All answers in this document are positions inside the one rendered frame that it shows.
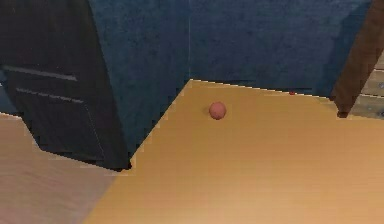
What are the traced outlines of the red round tomato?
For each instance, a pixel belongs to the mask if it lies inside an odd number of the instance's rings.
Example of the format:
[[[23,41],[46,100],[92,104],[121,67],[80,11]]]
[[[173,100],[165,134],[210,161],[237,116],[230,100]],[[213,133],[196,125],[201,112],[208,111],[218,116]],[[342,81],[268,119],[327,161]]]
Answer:
[[[226,115],[226,112],[226,106],[222,102],[214,102],[209,107],[209,114],[215,120],[223,119]]]

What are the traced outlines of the wooden table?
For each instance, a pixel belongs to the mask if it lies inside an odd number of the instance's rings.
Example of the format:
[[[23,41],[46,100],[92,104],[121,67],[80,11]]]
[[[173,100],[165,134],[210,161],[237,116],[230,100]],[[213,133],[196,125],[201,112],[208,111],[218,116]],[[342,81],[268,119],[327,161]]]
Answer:
[[[384,224],[384,121],[192,81],[84,224]]]

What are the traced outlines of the pale wooden drawer cabinet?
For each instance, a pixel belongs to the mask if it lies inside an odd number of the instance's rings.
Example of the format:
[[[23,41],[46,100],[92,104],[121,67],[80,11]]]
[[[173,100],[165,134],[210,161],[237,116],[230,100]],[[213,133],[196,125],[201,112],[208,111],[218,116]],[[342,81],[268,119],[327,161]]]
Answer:
[[[365,81],[350,114],[384,120],[384,51]]]

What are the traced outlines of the brown wooden post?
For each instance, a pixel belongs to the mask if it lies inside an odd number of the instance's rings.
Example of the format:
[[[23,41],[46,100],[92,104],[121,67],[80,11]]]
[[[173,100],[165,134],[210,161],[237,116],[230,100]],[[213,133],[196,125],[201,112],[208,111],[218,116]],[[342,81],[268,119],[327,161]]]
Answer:
[[[384,0],[372,0],[330,99],[346,118],[384,51]]]

